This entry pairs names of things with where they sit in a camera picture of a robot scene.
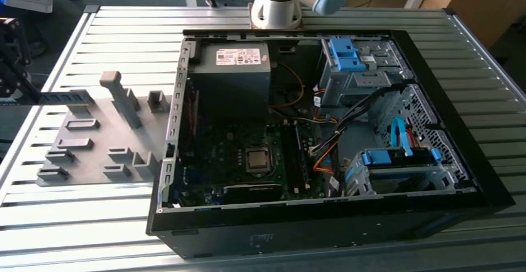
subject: metal slotted table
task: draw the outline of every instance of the metal slotted table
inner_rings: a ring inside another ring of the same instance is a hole
[[[247,27],[246,8],[100,7],[83,14],[44,91],[88,89],[92,97],[109,97],[100,74],[119,70],[136,96],[171,94],[183,29]],[[350,9],[331,17],[304,12],[304,27],[410,32],[517,205],[419,241],[184,261],[144,234],[149,183],[35,184],[67,109],[33,107],[0,167],[0,268],[525,271],[526,96],[457,16],[403,9]]]

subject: floor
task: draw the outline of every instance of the floor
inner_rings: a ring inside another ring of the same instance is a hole
[[[252,0],[220,0],[220,5],[246,6]],[[69,35],[83,14],[85,5],[101,4],[105,6],[186,6],[186,0],[55,0],[53,13],[48,15],[7,11],[0,8],[0,15],[21,17],[27,25],[29,40],[40,36],[47,42],[48,50],[33,59],[29,73],[33,74],[35,84],[43,85],[45,75],[49,74]],[[502,62],[506,71],[517,78],[526,89],[526,76],[523,76],[523,58],[526,57],[526,31],[513,26],[491,48],[494,56]],[[3,108],[0,114],[0,140],[12,140],[29,111],[28,107]],[[8,143],[0,142],[0,160],[9,148]]]

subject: blue latch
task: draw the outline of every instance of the blue latch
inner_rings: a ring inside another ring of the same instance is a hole
[[[437,148],[433,148],[431,149],[431,154],[433,154],[433,157],[435,158],[437,162],[439,162],[442,160],[441,151]]]
[[[330,51],[335,57],[339,71],[364,71],[366,65],[358,57],[358,49],[348,38],[331,38]]]
[[[400,135],[400,143],[398,144],[396,141],[396,129],[399,131]],[[407,135],[406,131],[406,122],[400,117],[394,117],[392,122],[391,122],[391,147],[398,147],[400,146],[404,151],[407,156],[412,156],[412,150],[411,150],[411,145],[410,145],[410,137]]]
[[[350,171],[346,174],[346,183],[348,182],[348,179],[351,179],[351,175],[354,174],[354,169],[351,168]]]
[[[370,165],[372,162],[371,162],[371,158],[368,157],[368,154],[367,154],[367,152],[366,153],[362,153],[362,160],[363,160],[363,164],[367,166],[367,165]]]

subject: label sticker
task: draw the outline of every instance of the label sticker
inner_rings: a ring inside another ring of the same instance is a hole
[[[219,49],[215,52],[215,64],[218,66],[259,65],[260,63],[260,49]]]
[[[364,55],[360,57],[362,62],[375,62],[375,57],[372,55]]]
[[[339,189],[339,182],[334,177],[330,178],[328,183],[334,187],[334,189]]]
[[[314,105],[318,108],[322,107],[322,98],[320,97],[314,97]]]

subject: wire bundle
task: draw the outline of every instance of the wire bundle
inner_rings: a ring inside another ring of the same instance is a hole
[[[376,100],[376,98],[383,96],[387,92],[392,92],[392,91],[396,91],[396,90],[403,90],[404,88],[406,88],[404,84],[392,84],[390,87],[383,87],[383,88],[378,89],[374,93],[367,95],[362,100],[358,101],[356,104],[354,104],[351,106],[351,108],[347,110],[346,114],[343,115],[342,119],[338,121],[335,130],[332,132],[332,135],[327,139],[327,141],[320,143],[311,150],[311,153],[315,154],[319,151],[322,151],[323,148],[326,148],[328,146],[327,150],[322,154],[322,157],[319,157],[316,163],[314,164],[314,170],[319,169],[318,166],[322,163],[323,158],[326,158],[328,153],[335,148],[335,146],[338,144],[338,141],[339,141],[339,138],[342,136],[342,133],[347,129],[348,123],[351,123],[352,120],[355,120],[360,115],[363,115],[363,113],[367,112],[368,107],[371,106],[371,103]]]

